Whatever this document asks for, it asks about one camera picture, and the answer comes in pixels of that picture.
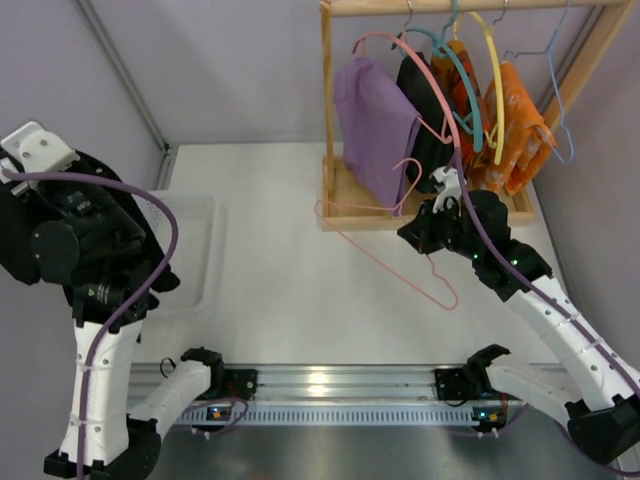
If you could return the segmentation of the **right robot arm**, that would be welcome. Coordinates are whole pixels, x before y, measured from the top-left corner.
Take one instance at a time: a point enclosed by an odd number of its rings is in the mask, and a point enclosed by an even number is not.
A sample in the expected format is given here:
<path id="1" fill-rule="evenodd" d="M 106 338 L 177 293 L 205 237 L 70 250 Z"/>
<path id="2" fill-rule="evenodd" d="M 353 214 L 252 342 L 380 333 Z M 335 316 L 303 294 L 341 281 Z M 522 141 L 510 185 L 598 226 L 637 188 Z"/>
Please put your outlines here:
<path id="1" fill-rule="evenodd" d="M 560 424 L 590 460 L 608 465 L 639 442 L 639 372 L 576 309 L 549 264 L 514 239 L 508 209 L 489 191 L 468 201 L 433 199 L 397 234 L 418 253 L 446 249 L 470 260 L 478 280 L 519 315 L 567 373 L 560 381 L 490 345 L 472 355 L 466 373 L 477 395 L 517 397 Z"/>

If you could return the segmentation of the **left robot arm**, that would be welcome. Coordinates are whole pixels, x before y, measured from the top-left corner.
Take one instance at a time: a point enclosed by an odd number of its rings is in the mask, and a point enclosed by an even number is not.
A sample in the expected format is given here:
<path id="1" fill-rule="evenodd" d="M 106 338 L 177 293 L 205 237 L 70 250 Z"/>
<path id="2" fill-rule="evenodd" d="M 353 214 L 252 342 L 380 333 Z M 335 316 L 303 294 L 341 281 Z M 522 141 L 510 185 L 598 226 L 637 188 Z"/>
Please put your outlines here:
<path id="1" fill-rule="evenodd" d="M 179 224 L 165 212 L 169 245 L 149 250 L 155 235 L 121 195 L 148 193 L 116 180 L 72 172 L 29 176 L 33 190 L 55 208 L 33 229 L 30 249 L 41 278 L 71 294 L 76 373 L 68 427 L 60 447 L 44 461 L 47 474 L 76 479 L 145 479 L 163 440 L 197 399 L 220 390 L 220 354 L 191 348 L 141 404 L 127 404 L 132 361 L 152 291 L 179 239 Z"/>

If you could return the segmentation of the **yellow plastic hanger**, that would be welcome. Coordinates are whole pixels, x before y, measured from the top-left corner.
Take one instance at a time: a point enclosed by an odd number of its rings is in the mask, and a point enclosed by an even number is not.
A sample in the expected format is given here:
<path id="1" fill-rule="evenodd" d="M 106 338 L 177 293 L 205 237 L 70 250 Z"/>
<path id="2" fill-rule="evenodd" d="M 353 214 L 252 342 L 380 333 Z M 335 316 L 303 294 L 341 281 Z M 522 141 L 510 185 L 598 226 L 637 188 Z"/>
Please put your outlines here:
<path id="1" fill-rule="evenodd" d="M 483 31 L 493 70 L 492 90 L 488 89 L 484 98 L 488 118 L 488 125 L 484 132 L 484 148 L 476 157 L 474 166 L 471 169 L 473 171 L 474 169 L 500 164 L 505 144 L 506 121 L 503 81 L 500 61 L 493 39 L 493 30 L 477 12 L 471 11 L 469 15 L 474 18 Z M 453 40 L 458 40 L 458 23 L 458 20 L 453 23 Z M 454 118 L 458 123 L 459 119 L 456 113 L 454 113 Z"/>

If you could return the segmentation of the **bright orange trousers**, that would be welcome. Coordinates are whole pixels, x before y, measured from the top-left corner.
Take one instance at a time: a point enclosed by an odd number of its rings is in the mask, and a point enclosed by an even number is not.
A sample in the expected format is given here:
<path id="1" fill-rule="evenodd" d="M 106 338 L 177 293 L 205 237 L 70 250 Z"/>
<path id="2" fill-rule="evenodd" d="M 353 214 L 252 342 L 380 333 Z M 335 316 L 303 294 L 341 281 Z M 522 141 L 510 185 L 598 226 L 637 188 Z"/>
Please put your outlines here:
<path id="1" fill-rule="evenodd" d="M 524 190 L 542 169 L 557 142 L 531 100 L 515 66 L 500 64 L 504 99 L 504 145 L 501 161 L 487 146 L 470 170 L 476 188 L 510 195 Z"/>

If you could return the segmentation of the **purple trousers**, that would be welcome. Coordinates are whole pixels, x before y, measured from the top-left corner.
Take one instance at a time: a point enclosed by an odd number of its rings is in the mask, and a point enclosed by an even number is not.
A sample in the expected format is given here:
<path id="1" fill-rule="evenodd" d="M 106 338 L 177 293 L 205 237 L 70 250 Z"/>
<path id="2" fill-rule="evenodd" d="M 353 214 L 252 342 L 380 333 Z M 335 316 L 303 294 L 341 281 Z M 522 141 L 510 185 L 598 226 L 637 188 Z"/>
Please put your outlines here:
<path id="1" fill-rule="evenodd" d="M 420 114 L 387 72 L 366 56 L 355 56 L 334 77 L 334 105 L 345 164 L 384 208 L 404 195 L 406 166 L 421 123 Z"/>

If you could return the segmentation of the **orange patterned trousers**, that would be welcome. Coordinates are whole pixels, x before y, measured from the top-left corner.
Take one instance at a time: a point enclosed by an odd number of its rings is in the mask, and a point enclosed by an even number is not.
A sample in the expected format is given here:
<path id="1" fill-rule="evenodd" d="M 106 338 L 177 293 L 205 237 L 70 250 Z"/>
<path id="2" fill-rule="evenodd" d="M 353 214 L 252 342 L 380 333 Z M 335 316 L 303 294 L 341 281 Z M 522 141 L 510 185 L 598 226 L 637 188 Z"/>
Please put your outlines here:
<path id="1" fill-rule="evenodd" d="M 468 175 L 484 148 L 487 111 L 466 46 L 460 40 L 450 40 L 447 47 L 456 59 L 441 47 L 432 55 L 431 65 L 451 102 L 452 112 L 458 115 L 462 165 Z"/>

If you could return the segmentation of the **white plastic basket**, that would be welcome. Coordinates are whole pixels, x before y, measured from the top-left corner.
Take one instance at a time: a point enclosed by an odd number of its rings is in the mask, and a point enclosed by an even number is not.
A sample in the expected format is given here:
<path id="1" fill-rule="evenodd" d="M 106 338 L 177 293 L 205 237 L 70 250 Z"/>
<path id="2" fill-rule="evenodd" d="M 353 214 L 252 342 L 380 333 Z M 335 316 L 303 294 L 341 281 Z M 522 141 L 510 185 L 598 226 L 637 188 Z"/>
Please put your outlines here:
<path id="1" fill-rule="evenodd" d="M 211 286 L 213 269 L 214 197 L 204 192 L 153 193 L 176 217 L 179 237 L 170 260 L 172 272 L 181 280 L 170 292 L 159 293 L 155 318 L 193 317 L 205 310 L 206 290 Z"/>

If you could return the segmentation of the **aluminium mounting rail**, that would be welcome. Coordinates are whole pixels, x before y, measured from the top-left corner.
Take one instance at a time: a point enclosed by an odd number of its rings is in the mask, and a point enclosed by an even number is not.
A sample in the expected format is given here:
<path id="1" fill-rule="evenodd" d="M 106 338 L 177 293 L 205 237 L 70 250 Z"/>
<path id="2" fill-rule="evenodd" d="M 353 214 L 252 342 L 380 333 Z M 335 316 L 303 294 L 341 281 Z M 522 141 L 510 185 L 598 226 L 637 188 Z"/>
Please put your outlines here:
<path id="1" fill-rule="evenodd" d="M 457 365 L 295 365 L 228 364 L 230 371 L 254 370 L 240 394 L 249 389 L 256 401 L 321 402 L 390 400 L 415 403 L 436 398 L 438 370 Z"/>

